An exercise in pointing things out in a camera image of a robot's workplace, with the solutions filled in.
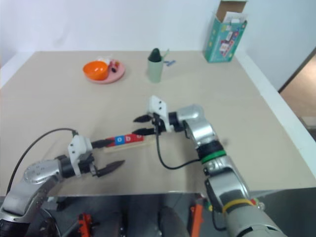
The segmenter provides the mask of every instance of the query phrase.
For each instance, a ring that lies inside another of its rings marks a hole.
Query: table
[[[82,67],[98,56],[110,55],[126,66],[113,84],[93,84]],[[151,95],[163,99],[170,111],[192,103],[204,107],[207,119],[234,160],[250,190],[314,187],[316,179],[265,100],[237,59],[208,64],[201,52],[171,52],[161,83],[146,78],[149,52],[37,52],[1,90],[0,187],[5,194],[11,172],[24,150],[44,132],[72,127],[92,141],[122,135],[143,124]],[[25,157],[15,181],[31,163],[66,154],[70,133],[59,132],[41,140]],[[163,134],[161,153],[169,165],[197,158],[184,134]],[[204,193],[199,163],[170,171],[160,164],[155,143],[115,153],[94,151],[103,167],[125,159],[115,172],[65,180],[52,195],[126,195],[166,192]]]

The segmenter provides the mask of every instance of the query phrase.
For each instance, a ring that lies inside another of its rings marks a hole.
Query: teal box
[[[221,23],[217,17],[210,32],[204,56],[209,63],[230,62],[246,28],[243,23]]]

